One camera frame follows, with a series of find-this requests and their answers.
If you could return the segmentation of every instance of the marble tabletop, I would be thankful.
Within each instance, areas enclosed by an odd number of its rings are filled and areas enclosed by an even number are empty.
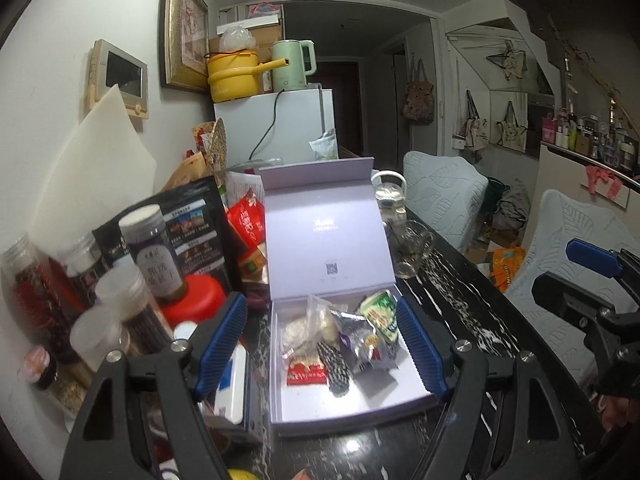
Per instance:
[[[568,415],[578,452],[591,452],[602,428],[584,395],[544,340],[493,285],[440,236],[417,277],[398,280],[408,301],[441,320],[456,338],[466,338],[493,354],[513,356],[521,349],[540,360]],[[268,314],[251,314],[244,339],[258,375],[263,416],[263,445],[230,450],[229,468],[253,472],[261,480],[290,480],[306,468],[315,480],[408,480],[430,444],[440,415],[438,406],[418,415],[346,434],[281,438],[269,424]],[[475,479],[484,460],[495,404],[482,407],[466,478]]]

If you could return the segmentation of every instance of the glass teapot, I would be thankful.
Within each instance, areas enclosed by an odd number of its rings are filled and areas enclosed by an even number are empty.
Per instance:
[[[400,173],[391,170],[378,171],[371,175],[371,183],[380,176],[394,176],[402,181],[402,185],[382,182],[376,186],[376,201],[384,223],[406,220],[404,199],[406,198],[406,180]]]

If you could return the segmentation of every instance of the gold picture frame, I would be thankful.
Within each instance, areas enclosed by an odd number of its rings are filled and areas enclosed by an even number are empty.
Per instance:
[[[209,8],[204,0],[161,0],[161,86],[207,92]]]

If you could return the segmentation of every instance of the power cord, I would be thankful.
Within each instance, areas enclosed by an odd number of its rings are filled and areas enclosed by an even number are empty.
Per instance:
[[[254,154],[255,154],[256,150],[260,147],[260,145],[262,144],[263,140],[266,138],[267,135],[269,135],[269,132],[274,127],[274,125],[276,123],[276,104],[278,104],[278,99],[280,98],[280,96],[282,95],[283,92],[284,92],[284,90],[280,90],[278,92],[278,95],[276,95],[276,99],[273,102],[273,121],[271,122],[271,126],[269,126],[267,128],[267,131],[264,133],[262,138],[258,141],[258,144],[255,145],[255,148],[252,150],[251,155],[249,155],[249,160],[254,158]]]

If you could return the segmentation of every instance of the red lid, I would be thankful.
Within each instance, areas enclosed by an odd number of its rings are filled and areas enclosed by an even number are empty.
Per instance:
[[[178,301],[162,308],[171,328],[183,321],[201,323],[216,315],[226,295],[217,280],[208,274],[189,274],[187,293]]]

